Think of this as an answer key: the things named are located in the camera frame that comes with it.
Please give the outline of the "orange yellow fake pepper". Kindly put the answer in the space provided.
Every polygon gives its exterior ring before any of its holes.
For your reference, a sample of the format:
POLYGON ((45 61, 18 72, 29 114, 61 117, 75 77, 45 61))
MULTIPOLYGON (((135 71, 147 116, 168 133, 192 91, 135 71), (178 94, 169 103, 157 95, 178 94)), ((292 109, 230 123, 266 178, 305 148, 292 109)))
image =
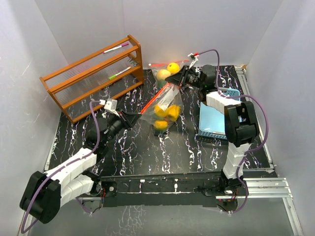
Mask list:
POLYGON ((153 127, 155 130, 166 130, 168 128, 168 122, 166 120, 156 120, 153 127))

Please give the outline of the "clear zip bag with peppers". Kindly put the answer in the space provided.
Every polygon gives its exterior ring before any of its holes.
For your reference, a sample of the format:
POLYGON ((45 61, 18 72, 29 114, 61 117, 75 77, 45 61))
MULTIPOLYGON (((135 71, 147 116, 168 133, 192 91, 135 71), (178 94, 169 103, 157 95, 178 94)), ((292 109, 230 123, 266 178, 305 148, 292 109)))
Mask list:
POLYGON ((180 106, 182 113, 184 106, 180 88, 172 83, 167 83, 140 112, 142 115, 140 119, 151 125, 153 133, 156 136, 165 133, 175 123, 175 121, 171 121, 167 116, 166 109, 171 105, 180 106), (168 128, 162 131, 155 130, 153 124, 156 120, 166 120, 168 122, 168 128))

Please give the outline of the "yellow fake bell pepper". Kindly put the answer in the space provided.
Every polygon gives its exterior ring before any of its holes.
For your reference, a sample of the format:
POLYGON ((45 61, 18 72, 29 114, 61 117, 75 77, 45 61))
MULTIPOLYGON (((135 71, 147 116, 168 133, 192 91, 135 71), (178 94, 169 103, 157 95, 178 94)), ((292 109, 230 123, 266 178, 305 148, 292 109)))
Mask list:
POLYGON ((178 105, 171 105, 166 109, 167 116, 171 121, 176 121, 181 113, 181 107, 178 105))

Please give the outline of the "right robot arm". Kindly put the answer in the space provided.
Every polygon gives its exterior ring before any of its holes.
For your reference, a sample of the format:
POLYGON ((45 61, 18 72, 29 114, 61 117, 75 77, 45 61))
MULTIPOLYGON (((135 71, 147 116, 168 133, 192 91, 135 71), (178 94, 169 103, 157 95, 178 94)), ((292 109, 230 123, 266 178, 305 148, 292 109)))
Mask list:
POLYGON ((242 102, 237 96, 225 95, 218 85, 219 72, 219 66, 207 64, 201 68, 200 74, 196 75, 192 67, 185 65, 178 73, 165 80, 180 87, 189 85, 198 88, 200 102, 224 115, 228 152, 216 190, 231 195, 245 184, 244 159, 259 135, 259 128, 253 103, 242 102))

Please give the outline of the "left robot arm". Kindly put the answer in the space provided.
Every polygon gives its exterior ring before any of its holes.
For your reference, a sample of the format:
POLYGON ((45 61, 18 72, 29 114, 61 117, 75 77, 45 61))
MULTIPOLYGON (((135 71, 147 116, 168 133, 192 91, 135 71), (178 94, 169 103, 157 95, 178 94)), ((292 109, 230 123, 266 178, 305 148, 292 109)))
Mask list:
POLYGON ((97 196, 102 185, 88 168, 105 156, 109 142, 121 130, 133 128, 140 117, 140 113, 119 109, 107 119, 97 119, 77 153, 51 170, 44 173, 36 171, 31 175, 20 200, 20 209, 46 224, 74 198, 87 193, 97 196))

